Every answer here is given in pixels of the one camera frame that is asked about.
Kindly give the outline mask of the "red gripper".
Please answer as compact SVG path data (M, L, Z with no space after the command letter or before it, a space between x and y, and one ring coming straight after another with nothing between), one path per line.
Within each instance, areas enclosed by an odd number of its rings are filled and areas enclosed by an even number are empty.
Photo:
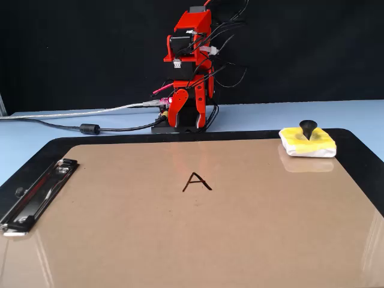
M178 114L188 99L196 99L198 112L196 128L203 128L206 122L206 98L214 94L214 80L208 74L197 74L191 80L175 80L175 93L168 109L168 122L171 127L178 126Z

